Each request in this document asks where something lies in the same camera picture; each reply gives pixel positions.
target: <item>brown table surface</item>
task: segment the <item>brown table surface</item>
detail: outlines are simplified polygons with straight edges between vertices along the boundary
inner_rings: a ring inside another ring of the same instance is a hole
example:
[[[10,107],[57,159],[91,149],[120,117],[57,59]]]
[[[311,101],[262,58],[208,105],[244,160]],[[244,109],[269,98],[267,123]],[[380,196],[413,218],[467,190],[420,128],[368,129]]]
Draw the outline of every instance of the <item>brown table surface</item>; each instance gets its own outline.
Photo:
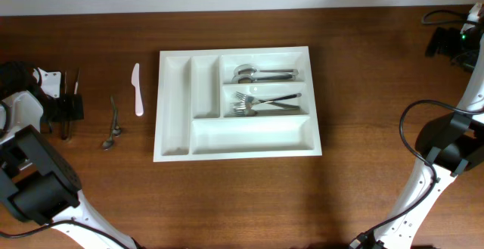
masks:
[[[469,6],[450,7],[468,11]],[[48,139],[80,175],[90,203],[147,248],[277,248],[348,243],[382,221],[402,191],[414,157],[402,145],[400,114],[413,101],[457,104],[469,73],[448,58],[425,58],[436,8],[339,8],[164,14],[3,17],[0,61],[67,70],[85,119],[73,140]],[[309,47],[322,157],[153,163],[159,51]],[[135,116],[131,72],[141,65],[144,116]],[[102,151],[114,95],[125,129]],[[445,114],[422,106],[405,131]],[[484,242],[484,167],[440,197],[414,244],[450,249]],[[24,232],[0,209],[0,229]],[[50,230],[1,248],[79,248]]]

